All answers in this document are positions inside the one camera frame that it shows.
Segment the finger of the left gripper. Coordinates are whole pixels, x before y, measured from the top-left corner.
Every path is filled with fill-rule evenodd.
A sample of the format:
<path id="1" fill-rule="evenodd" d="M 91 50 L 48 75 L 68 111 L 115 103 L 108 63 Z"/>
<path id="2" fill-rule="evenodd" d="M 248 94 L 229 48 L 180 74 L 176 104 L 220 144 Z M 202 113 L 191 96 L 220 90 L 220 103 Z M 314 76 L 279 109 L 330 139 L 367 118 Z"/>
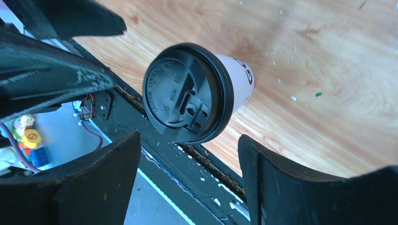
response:
<path id="1" fill-rule="evenodd" d="M 6 0 L 5 5 L 37 39 L 118 36 L 121 16 L 95 0 Z"/>
<path id="2" fill-rule="evenodd" d="M 78 55 L 0 29 L 0 120 L 116 86 L 113 73 Z"/>

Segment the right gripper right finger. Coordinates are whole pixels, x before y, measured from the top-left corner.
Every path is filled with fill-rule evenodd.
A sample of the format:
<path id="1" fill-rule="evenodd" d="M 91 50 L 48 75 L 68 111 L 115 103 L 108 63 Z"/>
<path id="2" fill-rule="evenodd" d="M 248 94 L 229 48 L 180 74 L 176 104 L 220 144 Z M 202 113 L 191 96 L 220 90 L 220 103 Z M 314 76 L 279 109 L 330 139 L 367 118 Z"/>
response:
<path id="1" fill-rule="evenodd" d="M 398 168 L 342 178 L 279 155 L 247 135 L 238 157 L 253 225 L 395 225 Z"/>

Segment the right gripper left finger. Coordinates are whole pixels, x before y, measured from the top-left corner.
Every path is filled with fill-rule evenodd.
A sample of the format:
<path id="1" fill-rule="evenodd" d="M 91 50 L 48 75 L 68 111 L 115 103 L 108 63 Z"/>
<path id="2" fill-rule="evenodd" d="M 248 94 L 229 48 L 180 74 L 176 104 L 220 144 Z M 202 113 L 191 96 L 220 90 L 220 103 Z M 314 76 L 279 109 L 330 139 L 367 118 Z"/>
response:
<path id="1" fill-rule="evenodd" d="M 28 177 L 0 181 L 3 225 L 122 225 L 141 156 L 133 132 Z"/>

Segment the white paper coffee cup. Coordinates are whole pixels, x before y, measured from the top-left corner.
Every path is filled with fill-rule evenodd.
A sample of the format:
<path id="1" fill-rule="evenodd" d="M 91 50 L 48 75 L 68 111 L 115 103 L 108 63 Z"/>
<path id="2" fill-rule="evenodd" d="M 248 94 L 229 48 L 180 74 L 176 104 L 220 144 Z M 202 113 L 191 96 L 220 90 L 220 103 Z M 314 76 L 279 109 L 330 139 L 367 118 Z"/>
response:
<path id="1" fill-rule="evenodd" d="M 234 92 L 232 113 L 235 113 L 249 100 L 254 91 L 254 74 L 249 65 L 239 59 L 222 54 L 216 54 L 216 57 L 224 65 L 231 79 Z"/>

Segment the black plastic cup lid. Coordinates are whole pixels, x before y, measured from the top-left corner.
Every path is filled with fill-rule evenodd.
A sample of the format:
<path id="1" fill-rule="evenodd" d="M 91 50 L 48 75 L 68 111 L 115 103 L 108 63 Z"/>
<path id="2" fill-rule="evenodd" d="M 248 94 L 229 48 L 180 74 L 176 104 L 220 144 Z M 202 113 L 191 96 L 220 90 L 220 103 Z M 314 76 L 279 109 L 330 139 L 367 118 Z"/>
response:
<path id="1" fill-rule="evenodd" d="M 163 50 L 145 73 L 145 112 L 154 128 L 175 143 L 202 144 L 216 138 L 232 116 L 233 102 L 226 67 L 194 43 Z"/>

